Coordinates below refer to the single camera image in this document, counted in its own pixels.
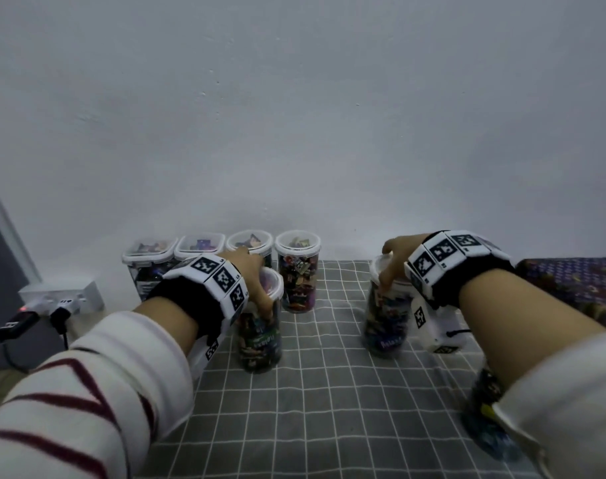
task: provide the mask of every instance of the wristband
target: wristband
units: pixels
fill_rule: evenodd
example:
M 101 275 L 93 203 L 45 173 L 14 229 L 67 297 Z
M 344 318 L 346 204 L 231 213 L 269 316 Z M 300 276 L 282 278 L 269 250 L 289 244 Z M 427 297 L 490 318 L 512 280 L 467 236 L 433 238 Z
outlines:
M 208 346 L 219 337 L 221 323 L 231 325 L 247 304 L 249 293 L 234 264 L 211 254 L 197 254 L 166 272 L 148 295 L 165 297 L 199 325 L 197 339 L 207 335 Z
M 492 269 L 514 272 L 508 254 L 469 231 L 441 231 L 429 235 L 404 267 L 405 275 L 434 309 L 460 307 L 460 289 L 482 273 Z

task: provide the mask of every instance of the white wall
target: white wall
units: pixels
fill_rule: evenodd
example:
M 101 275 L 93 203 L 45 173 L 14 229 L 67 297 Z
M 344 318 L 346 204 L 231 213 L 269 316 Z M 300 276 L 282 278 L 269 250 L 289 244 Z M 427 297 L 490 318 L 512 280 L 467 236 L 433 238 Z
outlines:
M 191 229 L 606 255 L 606 0 L 0 0 L 0 200 L 110 309 Z

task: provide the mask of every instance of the jar of candy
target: jar of candy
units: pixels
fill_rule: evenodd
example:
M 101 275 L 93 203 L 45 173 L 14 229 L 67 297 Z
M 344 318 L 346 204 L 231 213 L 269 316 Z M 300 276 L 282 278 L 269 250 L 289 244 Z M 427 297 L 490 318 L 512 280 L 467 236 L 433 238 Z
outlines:
M 378 292 L 378 276 L 391 259 L 390 255 L 380 255 L 369 265 L 371 286 L 367 298 L 363 341 L 371 353 L 394 357 L 407 338 L 411 301 L 419 292 L 405 278 L 395 280 L 386 294 Z
M 141 301 L 161 282 L 163 274 L 179 262 L 174 255 L 177 241 L 140 239 L 123 252 L 121 261 L 128 266 Z
M 283 307 L 307 312 L 316 303 L 316 271 L 321 238 L 311 232 L 292 230 L 276 237 L 279 273 L 283 276 Z
M 279 314 L 283 297 L 283 279 L 279 273 L 263 267 L 259 278 L 267 295 L 274 300 L 272 318 L 262 318 L 256 305 L 248 303 L 236 320 L 241 365 L 246 371 L 256 373 L 269 370 L 281 359 Z
M 225 235 L 213 234 L 210 232 L 201 232 L 190 234 L 179 239 L 175 248 L 175 257 L 177 260 L 192 258 L 198 253 L 222 252 L 225 248 Z
M 247 247 L 250 253 L 258 253 L 263 256 L 265 267 L 272 268 L 272 245 L 274 237 L 269 232 L 262 230 L 244 230 L 230 235 L 226 241 L 228 250 L 236 250 L 238 247 Z
M 505 393 L 504 388 L 485 362 L 462 411 L 462 424 L 478 446 L 496 460 L 514 462 L 522 452 L 505 429 L 496 421 L 493 404 Z

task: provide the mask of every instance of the person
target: person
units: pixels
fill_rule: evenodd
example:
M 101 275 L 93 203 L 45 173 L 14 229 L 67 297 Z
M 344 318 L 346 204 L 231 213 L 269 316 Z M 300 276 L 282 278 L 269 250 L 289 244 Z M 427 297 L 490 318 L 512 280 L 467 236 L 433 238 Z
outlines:
M 393 257 L 382 290 L 426 237 L 385 243 Z M 220 255 L 268 316 L 262 257 Z M 455 298 L 508 389 L 496 415 L 542 474 L 606 479 L 606 329 L 503 269 L 473 277 Z M 107 316 L 18 383 L 0 406 L 0 478 L 117 478 L 141 467 L 149 445 L 191 412 L 185 356 L 205 323 L 193 317 L 153 297 Z

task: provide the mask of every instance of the gray checkered tablecloth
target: gray checkered tablecloth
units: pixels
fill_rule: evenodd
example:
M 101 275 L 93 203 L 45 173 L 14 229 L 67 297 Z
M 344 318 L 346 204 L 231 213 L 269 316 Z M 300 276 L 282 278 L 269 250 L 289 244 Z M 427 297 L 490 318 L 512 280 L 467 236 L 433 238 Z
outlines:
M 283 358 L 252 375 L 225 338 L 195 384 L 194 412 L 154 445 L 139 477 L 523 479 L 528 460 L 497 462 L 458 411 L 483 362 L 472 342 L 436 356 L 408 338 L 396 360 L 360 336 L 369 264 L 322 261 L 315 309 L 281 313 Z

